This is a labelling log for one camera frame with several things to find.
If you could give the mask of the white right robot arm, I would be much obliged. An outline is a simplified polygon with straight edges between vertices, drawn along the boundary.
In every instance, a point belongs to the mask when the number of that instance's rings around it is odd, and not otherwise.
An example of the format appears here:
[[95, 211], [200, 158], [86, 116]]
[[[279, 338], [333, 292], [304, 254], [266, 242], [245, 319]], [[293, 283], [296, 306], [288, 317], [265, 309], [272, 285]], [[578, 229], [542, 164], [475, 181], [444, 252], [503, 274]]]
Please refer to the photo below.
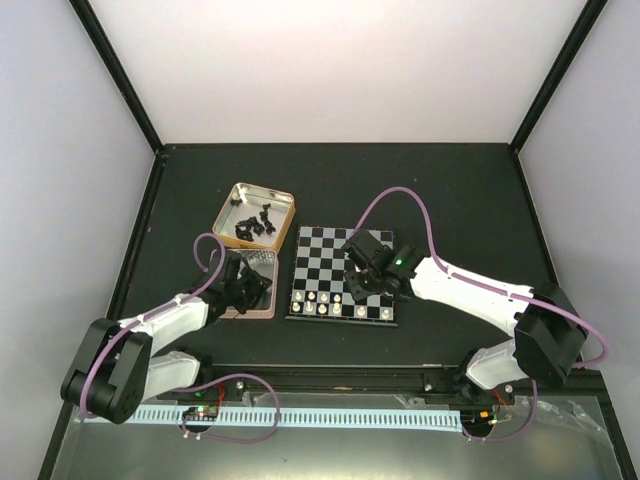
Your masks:
[[349, 237], [342, 251], [353, 264], [344, 277], [355, 299], [382, 295], [438, 302], [508, 335], [507, 341], [472, 351], [463, 360], [454, 388], [467, 403], [479, 402], [499, 385], [526, 378], [563, 386], [586, 341], [575, 310], [554, 284], [536, 291], [439, 265], [411, 246], [395, 251], [365, 230]]

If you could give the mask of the black and grey chessboard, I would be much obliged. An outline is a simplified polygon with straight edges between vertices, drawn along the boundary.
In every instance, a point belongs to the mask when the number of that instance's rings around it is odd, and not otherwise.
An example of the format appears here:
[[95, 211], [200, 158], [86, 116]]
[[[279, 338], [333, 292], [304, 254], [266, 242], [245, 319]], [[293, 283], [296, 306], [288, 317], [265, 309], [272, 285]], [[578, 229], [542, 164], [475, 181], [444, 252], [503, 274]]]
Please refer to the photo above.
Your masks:
[[[353, 234], [349, 228], [301, 226], [297, 233], [296, 255], [291, 285], [291, 295], [286, 318], [288, 320], [334, 322], [356, 325], [396, 325], [395, 301], [386, 296], [372, 295], [362, 301], [355, 301], [347, 286], [344, 273], [353, 267], [353, 263], [341, 251], [346, 240]], [[301, 292], [304, 298], [295, 300], [295, 293]], [[309, 292], [314, 292], [314, 300], [308, 300]], [[320, 296], [326, 293], [327, 302], [321, 302]], [[335, 304], [333, 297], [339, 294], [342, 300], [341, 314], [334, 316], [332, 307]], [[315, 312], [307, 314], [305, 303], [313, 301], [316, 304]], [[300, 303], [302, 310], [295, 312], [293, 305]], [[327, 305], [327, 314], [320, 315], [320, 304]], [[366, 308], [364, 318], [357, 316], [359, 306]], [[388, 309], [390, 318], [381, 318], [381, 311]]]

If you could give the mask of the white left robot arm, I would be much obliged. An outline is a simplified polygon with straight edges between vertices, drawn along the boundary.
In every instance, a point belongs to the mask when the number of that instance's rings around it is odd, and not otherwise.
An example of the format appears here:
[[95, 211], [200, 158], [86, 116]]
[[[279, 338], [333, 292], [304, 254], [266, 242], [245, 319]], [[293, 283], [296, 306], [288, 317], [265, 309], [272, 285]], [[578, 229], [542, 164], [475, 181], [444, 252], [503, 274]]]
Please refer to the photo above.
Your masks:
[[93, 321], [64, 377], [61, 398], [122, 424], [144, 401], [174, 390], [207, 397], [215, 376], [203, 367], [202, 356], [158, 352], [219, 318], [272, 309], [278, 266], [272, 250], [228, 250], [219, 275], [193, 299], [178, 294], [150, 317]]

